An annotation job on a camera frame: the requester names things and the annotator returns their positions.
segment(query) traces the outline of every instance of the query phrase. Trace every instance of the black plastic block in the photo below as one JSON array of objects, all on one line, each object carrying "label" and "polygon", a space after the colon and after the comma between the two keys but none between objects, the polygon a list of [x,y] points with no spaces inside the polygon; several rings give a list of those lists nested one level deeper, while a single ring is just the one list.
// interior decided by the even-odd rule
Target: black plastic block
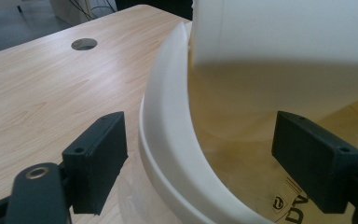
[{"label": "black plastic block", "polygon": [[5,223],[71,223],[58,165],[37,164],[16,176]]},{"label": "black plastic block", "polygon": [[75,213],[100,215],[127,156],[124,113],[95,121],[63,153]]},{"label": "black plastic block", "polygon": [[358,149],[295,114],[278,112],[272,155],[324,213],[344,213]]}]

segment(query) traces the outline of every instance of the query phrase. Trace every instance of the floor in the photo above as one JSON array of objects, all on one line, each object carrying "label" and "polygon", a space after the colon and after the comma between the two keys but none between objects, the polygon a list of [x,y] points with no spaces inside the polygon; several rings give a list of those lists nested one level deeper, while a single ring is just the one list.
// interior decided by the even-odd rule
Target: floor
[{"label": "floor", "polygon": [[[90,4],[95,17],[113,12],[105,0],[92,0]],[[24,5],[21,9],[22,13],[16,7],[0,10],[0,50],[71,27],[54,15],[49,0]]]}]

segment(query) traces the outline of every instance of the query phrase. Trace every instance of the hole in table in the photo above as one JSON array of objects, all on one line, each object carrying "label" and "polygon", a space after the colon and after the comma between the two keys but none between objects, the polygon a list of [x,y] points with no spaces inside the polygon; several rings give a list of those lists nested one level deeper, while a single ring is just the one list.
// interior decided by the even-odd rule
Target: hole in table
[{"label": "hole in table", "polygon": [[98,42],[95,39],[91,38],[83,38],[78,39],[74,43],[72,43],[72,49],[75,50],[89,50],[95,48],[98,45]]}]

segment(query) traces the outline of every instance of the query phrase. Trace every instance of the screw hole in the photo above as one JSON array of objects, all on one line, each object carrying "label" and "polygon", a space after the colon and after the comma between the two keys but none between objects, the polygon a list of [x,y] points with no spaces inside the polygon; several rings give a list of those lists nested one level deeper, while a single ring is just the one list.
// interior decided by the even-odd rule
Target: screw hole
[{"label": "screw hole", "polygon": [[78,147],[75,149],[75,153],[82,153],[84,151],[83,147]]},{"label": "screw hole", "polygon": [[351,150],[348,149],[347,147],[339,147],[338,150],[340,150],[341,152],[344,152],[344,153],[351,151]]}]

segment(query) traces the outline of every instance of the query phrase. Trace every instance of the light wood grain surface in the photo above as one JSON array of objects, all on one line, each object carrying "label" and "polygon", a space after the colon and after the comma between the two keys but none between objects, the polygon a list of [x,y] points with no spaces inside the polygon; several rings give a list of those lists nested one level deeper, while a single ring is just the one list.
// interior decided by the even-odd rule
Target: light wood grain surface
[{"label": "light wood grain surface", "polygon": [[[158,47],[180,21],[138,6],[0,51],[0,199],[21,170],[60,163],[62,151],[105,114],[125,112],[131,155],[148,74]],[[98,46],[73,50],[80,38],[94,38]],[[122,223],[117,188],[99,217],[75,215],[73,221]]]}]

